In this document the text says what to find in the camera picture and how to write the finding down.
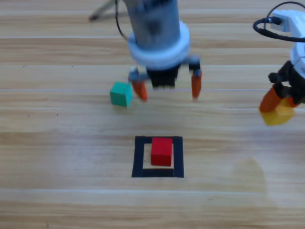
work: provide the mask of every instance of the cable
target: cable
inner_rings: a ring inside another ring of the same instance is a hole
[[[253,29],[258,32],[260,35],[263,35],[265,37],[269,37],[269,38],[273,38],[273,39],[278,39],[278,40],[282,40],[282,41],[288,41],[288,42],[305,42],[305,38],[298,38],[298,37],[289,37],[289,36],[283,36],[283,35],[279,35],[277,33],[271,32],[269,30],[266,29],[266,24],[267,23],[272,23],[272,24],[277,24],[280,25],[282,23],[282,20],[278,17],[270,17],[270,14],[278,7],[285,5],[285,4],[296,4],[299,6],[302,6],[305,9],[305,5],[303,5],[302,3],[299,2],[295,2],[295,1],[287,1],[287,2],[283,2],[278,4],[277,6],[275,6],[267,15],[267,17],[257,20],[256,22],[254,22],[253,24]],[[264,24],[264,28],[263,29],[259,29],[257,26],[259,24],[263,23]]]
[[[128,41],[128,38],[125,36],[125,34],[122,32],[121,28],[120,28],[120,24],[119,24],[119,1],[115,0],[115,21],[116,21],[116,26],[118,27],[118,30],[121,34],[121,36]]]

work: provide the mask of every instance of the wood grain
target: wood grain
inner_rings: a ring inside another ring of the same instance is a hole
[[[88,23],[103,2],[0,0],[0,228],[304,228],[304,106],[281,126],[258,112],[292,43],[252,23],[279,1],[180,0],[201,96],[181,69],[128,109],[109,100],[127,44],[113,19]],[[185,178],[131,178],[136,135],[183,136]]]

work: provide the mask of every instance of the white robot part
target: white robot part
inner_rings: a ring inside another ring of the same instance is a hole
[[[182,63],[190,51],[190,32],[186,24],[180,21],[179,40],[173,46],[164,50],[144,50],[134,41],[134,34],[129,37],[129,51],[132,58],[150,70],[169,69]]]
[[[282,31],[290,32],[293,37],[305,37],[305,12],[297,10],[275,10],[274,17],[282,19],[280,25],[272,24],[271,28]],[[296,42],[290,52],[290,60],[294,65],[295,70],[305,78],[305,43]]]

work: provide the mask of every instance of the black gripper base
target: black gripper base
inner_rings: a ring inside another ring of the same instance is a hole
[[[155,71],[155,70],[148,70],[147,75],[151,79],[152,87],[159,88],[159,87],[175,87],[175,82],[178,77],[178,72],[180,68],[180,64],[166,70],[162,71]]]

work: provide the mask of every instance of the black tape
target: black tape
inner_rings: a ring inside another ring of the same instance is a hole
[[[173,140],[173,168],[143,169],[144,145],[151,144],[153,137],[136,136],[132,177],[180,177],[184,178],[183,138],[179,136],[164,137]]]

